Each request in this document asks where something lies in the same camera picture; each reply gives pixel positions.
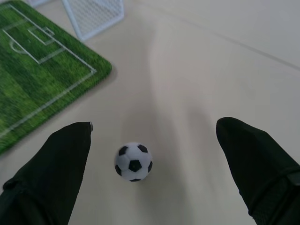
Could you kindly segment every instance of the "black and white ball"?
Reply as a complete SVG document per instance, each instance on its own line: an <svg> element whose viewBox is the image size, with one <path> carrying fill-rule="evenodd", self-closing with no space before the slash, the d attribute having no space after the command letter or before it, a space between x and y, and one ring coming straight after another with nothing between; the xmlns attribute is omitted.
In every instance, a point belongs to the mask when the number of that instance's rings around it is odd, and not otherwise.
<svg viewBox="0 0 300 225"><path fill-rule="evenodd" d="M152 156L144 145L128 143L117 152L115 169L118 175L131 182L143 180L152 169Z"/></svg>

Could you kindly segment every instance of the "black pentagon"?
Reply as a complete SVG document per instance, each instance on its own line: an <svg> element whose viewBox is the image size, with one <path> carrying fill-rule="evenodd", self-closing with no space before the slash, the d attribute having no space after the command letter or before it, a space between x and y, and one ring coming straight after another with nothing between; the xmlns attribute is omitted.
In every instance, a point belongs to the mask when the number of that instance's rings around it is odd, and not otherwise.
<svg viewBox="0 0 300 225"><path fill-rule="evenodd" d="M139 148L142 152L146 152L146 153L148 152L148 149L147 149L145 146L141 145L141 144L138 146L138 148Z"/></svg>
<svg viewBox="0 0 300 225"><path fill-rule="evenodd" d="M152 169L152 161L150 162L150 165L149 165L149 167L148 167L148 172L150 172L151 171L151 169Z"/></svg>
<svg viewBox="0 0 300 225"><path fill-rule="evenodd" d="M131 180L131 182L137 182L139 180L141 180L141 179L134 179L134 180Z"/></svg>
<svg viewBox="0 0 300 225"><path fill-rule="evenodd" d="M118 167L118 165L116 165L114 168L116 169L117 174L120 175L120 176L122 176L122 171L121 171L121 169Z"/></svg>
<svg viewBox="0 0 300 225"><path fill-rule="evenodd" d="M122 148L119 150L119 156L124 155L124 154L126 153L126 150L127 150L127 149L128 149L127 146L122 147Z"/></svg>
<svg viewBox="0 0 300 225"><path fill-rule="evenodd" d="M139 169L141 169L142 165L140 164L139 160L132 160L129 163L129 169L133 172L137 172Z"/></svg>

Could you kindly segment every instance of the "beige floor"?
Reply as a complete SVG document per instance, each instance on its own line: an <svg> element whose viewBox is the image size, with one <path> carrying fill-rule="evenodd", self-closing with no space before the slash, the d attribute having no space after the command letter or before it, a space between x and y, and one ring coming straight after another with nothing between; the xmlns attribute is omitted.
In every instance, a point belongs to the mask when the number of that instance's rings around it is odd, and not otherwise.
<svg viewBox="0 0 300 225"><path fill-rule="evenodd" d="M87 41L109 80L0 158L0 185L62 126L93 121L70 225L254 225L217 142L217 119L268 131L300 162L300 15L295 0L125 0L126 18ZM74 34L60 1L38 10ZM151 175L123 181L116 150L151 149Z"/></svg>

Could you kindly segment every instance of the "green mat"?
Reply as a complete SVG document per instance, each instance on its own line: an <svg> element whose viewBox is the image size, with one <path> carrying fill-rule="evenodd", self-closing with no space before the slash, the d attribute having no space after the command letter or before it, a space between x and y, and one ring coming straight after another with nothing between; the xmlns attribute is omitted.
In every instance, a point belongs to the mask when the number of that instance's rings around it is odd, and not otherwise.
<svg viewBox="0 0 300 225"><path fill-rule="evenodd" d="M0 154L111 69L108 61L25 3L0 4Z"/></svg>

